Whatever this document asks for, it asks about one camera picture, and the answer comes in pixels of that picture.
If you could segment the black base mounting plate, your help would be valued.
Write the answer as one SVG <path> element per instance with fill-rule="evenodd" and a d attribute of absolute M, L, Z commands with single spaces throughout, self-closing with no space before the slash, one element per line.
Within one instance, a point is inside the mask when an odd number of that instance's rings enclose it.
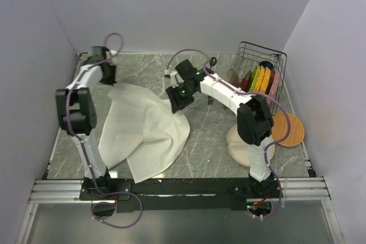
<path fill-rule="evenodd" d="M 81 201 L 113 201 L 118 213 L 139 210 L 230 209 L 245 211 L 249 200 L 278 199 L 279 183 L 274 178 L 257 182 L 253 178 L 163 178 L 134 183 L 111 179 L 99 193 L 90 180 L 81 185 Z"/>

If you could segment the brown round plate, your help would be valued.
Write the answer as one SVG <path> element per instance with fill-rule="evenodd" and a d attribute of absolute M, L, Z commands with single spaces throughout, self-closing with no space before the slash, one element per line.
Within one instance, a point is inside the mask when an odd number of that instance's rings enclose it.
<path fill-rule="evenodd" d="M 227 71 L 226 81 L 227 81 L 227 83 L 233 85 L 234 87 L 240 86 L 240 80 L 239 80 L 237 71 L 232 68 L 228 69 L 228 71 Z"/>

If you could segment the orange woven round placemat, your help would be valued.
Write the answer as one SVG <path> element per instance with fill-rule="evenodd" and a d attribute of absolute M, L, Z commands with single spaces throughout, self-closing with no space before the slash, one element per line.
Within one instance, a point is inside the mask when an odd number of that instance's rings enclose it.
<path fill-rule="evenodd" d="M 293 114 L 288 113 L 290 121 L 290 132 L 288 137 L 279 144 L 285 147 L 294 147 L 299 145 L 305 137 L 305 129 L 302 122 Z M 283 112 L 277 112 L 273 116 L 274 126 L 272 127 L 272 137 L 278 140 L 284 137 L 288 132 L 288 123 Z"/>

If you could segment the beige round plate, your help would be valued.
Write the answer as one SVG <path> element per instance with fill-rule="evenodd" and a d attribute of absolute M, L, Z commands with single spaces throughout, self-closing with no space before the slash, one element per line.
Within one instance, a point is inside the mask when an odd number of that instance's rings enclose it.
<path fill-rule="evenodd" d="M 274 141 L 270 135 L 261 141 L 259 146 L 245 143 L 238 134 L 237 124 L 235 124 L 227 133 L 226 141 L 228 143 L 228 152 L 230 156 L 239 164 L 245 167 L 265 164 L 265 148 Z"/>

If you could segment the black fork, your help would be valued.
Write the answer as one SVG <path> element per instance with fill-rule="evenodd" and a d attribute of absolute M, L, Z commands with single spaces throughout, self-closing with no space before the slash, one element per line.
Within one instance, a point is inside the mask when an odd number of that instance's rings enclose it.
<path fill-rule="evenodd" d="M 208 96 L 208 105 L 211 105 L 213 103 L 213 98 Z"/>

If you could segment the dark blue bowl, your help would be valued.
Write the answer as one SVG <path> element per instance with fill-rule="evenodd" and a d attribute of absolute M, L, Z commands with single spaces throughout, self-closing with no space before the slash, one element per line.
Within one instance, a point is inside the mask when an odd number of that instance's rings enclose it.
<path fill-rule="evenodd" d="M 274 69 L 274 65 L 269 62 L 269 61 L 261 61 L 259 63 L 260 66 L 264 67 L 264 68 L 268 68 L 269 70 L 273 70 Z"/>

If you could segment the red plate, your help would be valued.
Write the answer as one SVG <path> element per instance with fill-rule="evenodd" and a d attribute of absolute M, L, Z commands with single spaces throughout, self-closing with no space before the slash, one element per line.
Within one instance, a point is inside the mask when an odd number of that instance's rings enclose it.
<path fill-rule="evenodd" d="M 251 81 L 251 79 L 252 79 L 252 71 L 251 70 L 249 70 L 246 74 L 245 74 L 245 76 L 244 76 L 244 78 L 242 79 L 242 81 L 241 81 L 241 89 L 243 90 L 243 91 L 248 91 L 248 86 L 250 86 L 250 81 Z"/>

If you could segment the aluminium frame rail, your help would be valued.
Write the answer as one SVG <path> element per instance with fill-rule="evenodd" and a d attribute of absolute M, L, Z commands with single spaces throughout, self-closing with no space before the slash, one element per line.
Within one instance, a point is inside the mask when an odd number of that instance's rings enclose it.
<path fill-rule="evenodd" d="M 330 200 L 324 178 L 282 178 L 286 201 Z M 35 181 L 28 203 L 79 203 L 81 180 Z"/>

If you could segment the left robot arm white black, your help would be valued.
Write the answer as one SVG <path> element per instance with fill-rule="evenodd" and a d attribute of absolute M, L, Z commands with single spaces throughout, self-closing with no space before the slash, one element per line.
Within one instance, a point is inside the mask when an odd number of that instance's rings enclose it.
<path fill-rule="evenodd" d="M 101 158 L 95 128 L 96 108 L 92 91 L 97 84 L 116 83 L 116 65 L 105 46 L 94 46 L 91 56 L 82 65 L 71 84 L 55 92 L 59 127 L 71 136 L 83 161 L 85 178 L 105 178 L 108 168 Z"/>

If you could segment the green plate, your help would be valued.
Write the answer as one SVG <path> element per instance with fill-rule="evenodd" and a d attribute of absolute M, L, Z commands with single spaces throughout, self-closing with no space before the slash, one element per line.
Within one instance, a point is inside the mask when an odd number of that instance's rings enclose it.
<path fill-rule="evenodd" d="M 254 88 L 256 86 L 256 82 L 258 80 L 259 74 L 261 71 L 261 67 L 259 65 L 257 65 L 253 71 L 252 71 L 252 79 L 250 81 L 250 87 L 248 91 L 254 91 Z"/>

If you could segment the pink plate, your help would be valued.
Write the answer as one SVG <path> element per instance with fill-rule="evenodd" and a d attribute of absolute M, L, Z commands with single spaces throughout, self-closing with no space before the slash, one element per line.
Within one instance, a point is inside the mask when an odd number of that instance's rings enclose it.
<path fill-rule="evenodd" d="M 271 80 L 272 80 L 272 84 L 270 86 L 268 95 L 271 96 L 272 98 L 275 98 L 279 84 L 280 84 L 280 73 L 278 70 L 274 69 L 272 71 Z"/>

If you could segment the black spoon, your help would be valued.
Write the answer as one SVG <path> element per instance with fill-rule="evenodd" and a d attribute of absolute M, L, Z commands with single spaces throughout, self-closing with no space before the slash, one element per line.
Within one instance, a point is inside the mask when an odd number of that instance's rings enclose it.
<path fill-rule="evenodd" d="M 217 58 L 216 57 L 211 57 L 210 60 L 209 60 L 209 72 L 211 74 L 214 73 L 214 68 L 217 64 Z"/>

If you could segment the white cloth napkin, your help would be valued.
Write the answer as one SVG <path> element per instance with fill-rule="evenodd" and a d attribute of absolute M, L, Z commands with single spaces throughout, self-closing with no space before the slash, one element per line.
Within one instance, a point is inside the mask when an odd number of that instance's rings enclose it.
<path fill-rule="evenodd" d="M 143 87 L 120 84 L 109 92 L 112 101 L 102 129 L 99 151 L 109 169 L 127 161 L 140 183 L 161 174 L 183 151 L 190 125 L 163 100 Z"/>

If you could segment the yellow plate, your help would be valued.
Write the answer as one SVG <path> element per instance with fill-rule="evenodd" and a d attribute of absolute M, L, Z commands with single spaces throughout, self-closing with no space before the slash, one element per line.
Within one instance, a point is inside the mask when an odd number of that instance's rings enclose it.
<path fill-rule="evenodd" d="M 261 66 L 261 71 L 260 71 L 258 80 L 256 82 L 256 86 L 254 88 L 254 91 L 260 92 L 262 81 L 263 81 L 263 78 L 264 78 L 264 74 L 265 74 L 265 68 Z"/>

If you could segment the orange plate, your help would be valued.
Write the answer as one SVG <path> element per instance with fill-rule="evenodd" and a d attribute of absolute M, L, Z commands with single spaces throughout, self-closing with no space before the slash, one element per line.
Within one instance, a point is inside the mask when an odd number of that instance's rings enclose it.
<path fill-rule="evenodd" d="M 271 73 L 272 73 L 271 69 L 266 67 L 265 68 L 264 78 L 263 78 L 261 89 L 260 89 L 261 93 L 266 93 L 266 90 L 267 90 L 268 85 L 269 85 Z"/>

